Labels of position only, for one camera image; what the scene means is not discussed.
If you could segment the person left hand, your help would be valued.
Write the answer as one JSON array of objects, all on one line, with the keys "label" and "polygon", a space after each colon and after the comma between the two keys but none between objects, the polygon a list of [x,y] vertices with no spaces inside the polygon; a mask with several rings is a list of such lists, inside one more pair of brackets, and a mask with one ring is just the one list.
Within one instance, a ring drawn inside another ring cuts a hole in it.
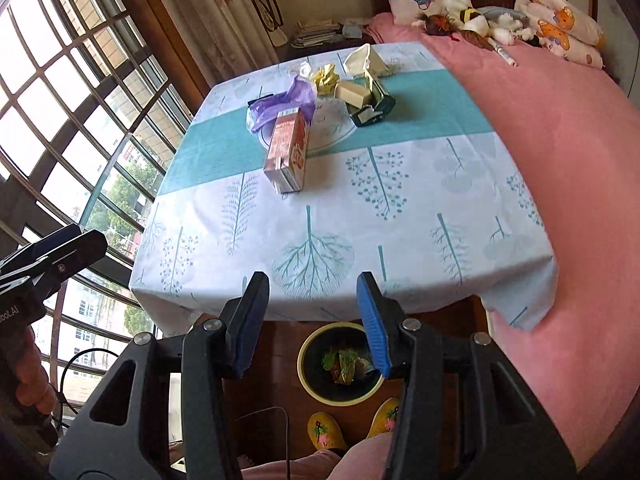
[{"label": "person left hand", "polygon": [[50,415],[55,408],[56,395],[41,364],[41,352],[30,326],[26,327],[23,353],[14,365],[14,374],[18,380],[16,400],[26,408]]}]

